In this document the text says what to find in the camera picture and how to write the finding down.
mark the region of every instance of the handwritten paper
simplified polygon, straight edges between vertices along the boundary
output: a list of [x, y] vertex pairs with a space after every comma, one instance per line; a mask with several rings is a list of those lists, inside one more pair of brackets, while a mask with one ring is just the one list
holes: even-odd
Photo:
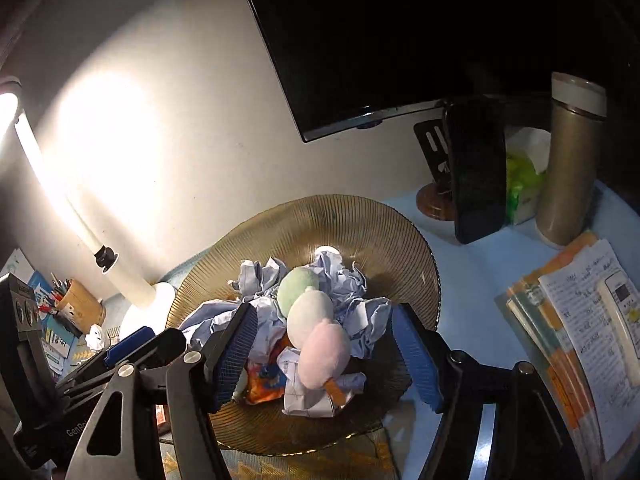
[[611, 318], [596, 290], [600, 280], [620, 269], [609, 242], [599, 240], [569, 265], [540, 277], [587, 377], [607, 461], [640, 423], [640, 388], [629, 383]]

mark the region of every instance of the wooden pencil cup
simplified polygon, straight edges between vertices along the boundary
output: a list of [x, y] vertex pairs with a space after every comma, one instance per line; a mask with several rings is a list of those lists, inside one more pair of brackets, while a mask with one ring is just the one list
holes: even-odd
[[77, 326], [83, 334], [88, 334], [92, 324], [102, 325], [106, 309], [78, 280], [70, 280], [71, 287], [56, 308]]

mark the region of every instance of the green plush toy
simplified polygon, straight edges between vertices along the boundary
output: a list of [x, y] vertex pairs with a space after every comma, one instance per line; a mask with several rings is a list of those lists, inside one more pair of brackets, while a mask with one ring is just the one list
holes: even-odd
[[296, 267], [282, 279], [278, 287], [278, 305], [284, 317], [289, 315], [291, 305], [297, 300], [306, 288], [310, 286], [313, 290], [318, 290], [320, 280], [318, 276], [308, 267]]

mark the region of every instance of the lamp head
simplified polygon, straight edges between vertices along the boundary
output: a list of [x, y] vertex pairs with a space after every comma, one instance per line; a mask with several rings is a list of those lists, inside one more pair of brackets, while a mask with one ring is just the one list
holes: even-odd
[[0, 79], [0, 139], [9, 126], [15, 123], [22, 110], [21, 94], [22, 86], [15, 77]]

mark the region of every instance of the bottle lid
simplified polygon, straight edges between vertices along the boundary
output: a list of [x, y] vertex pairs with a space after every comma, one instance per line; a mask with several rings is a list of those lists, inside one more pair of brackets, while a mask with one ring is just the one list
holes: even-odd
[[602, 86], [581, 77], [553, 72], [551, 97], [599, 117], [607, 116], [607, 91]]

